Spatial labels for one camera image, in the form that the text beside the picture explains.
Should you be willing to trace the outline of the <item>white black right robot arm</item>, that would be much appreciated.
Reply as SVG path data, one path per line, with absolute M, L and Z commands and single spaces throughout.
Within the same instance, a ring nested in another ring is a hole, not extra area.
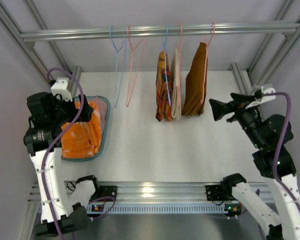
M 286 114 L 274 114 L 263 120 L 259 105 L 272 101 L 276 96 L 286 99 Z M 222 102 L 209 99 L 213 119 L 221 120 L 233 114 L 226 121 L 238 122 L 257 149 L 253 162 L 269 188 L 277 212 L 252 190 L 247 180 L 240 174 L 225 176 L 216 191 L 219 201 L 237 200 L 257 221 L 267 240 L 300 240 L 300 193 L 297 170 L 292 156 L 284 144 L 293 139 L 291 131 L 291 98 L 286 92 L 254 95 L 231 93 L 232 101 Z

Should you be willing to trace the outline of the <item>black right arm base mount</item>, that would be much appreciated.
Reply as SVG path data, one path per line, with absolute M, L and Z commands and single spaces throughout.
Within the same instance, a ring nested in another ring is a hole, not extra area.
M 230 200 L 227 190 L 220 184 L 211 184 L 205 186 L 206 197 L 210 202 L 224 202 Z

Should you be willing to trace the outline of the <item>pink trousers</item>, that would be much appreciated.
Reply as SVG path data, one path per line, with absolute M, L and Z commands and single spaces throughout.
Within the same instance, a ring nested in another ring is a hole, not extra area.
M 106 118 L 107 118 L 107 110 L 108 105 L 105 102 L 105 100 L 99 96 L 96 96 L 93 101 L 95 102 L 98 112 L 99 112 L 99 122 L 100 122 L 100 129 L 101 129 L 101 135 L 103 135 L 106 125 Z

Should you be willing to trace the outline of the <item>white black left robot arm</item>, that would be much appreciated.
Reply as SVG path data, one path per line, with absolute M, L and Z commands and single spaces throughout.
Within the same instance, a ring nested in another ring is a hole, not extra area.
M 38 236 L 55 237 L 88 226 L 87 206 L 99 192 L 97 178 L 88 175 L 68 195 L 62 179 L 62 159 L 95 156 L 102 143 L 98 106 L 83 94 L 78 101 L 61 94 L 39 92 L 27 98 L 29 127 L 23 142 L 33 163 L 41 197 Z

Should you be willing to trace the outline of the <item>orange white tie-dye trousers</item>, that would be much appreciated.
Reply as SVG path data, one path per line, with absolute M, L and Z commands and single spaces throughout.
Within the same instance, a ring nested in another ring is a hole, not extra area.
M 90 122 L 76 122 L 61 137 L 63 159 L 93 157 L 99 152 L 102 141 L 100 115 L 96 103 L 88 101 L 94 111 Z

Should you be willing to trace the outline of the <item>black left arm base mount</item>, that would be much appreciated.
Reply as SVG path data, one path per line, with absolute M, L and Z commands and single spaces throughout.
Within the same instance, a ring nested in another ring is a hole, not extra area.
M 97 191 L 96 199 L 101 197 L 112 197 L 117 199 L 118 187 L 116 185 L 101 185 Z

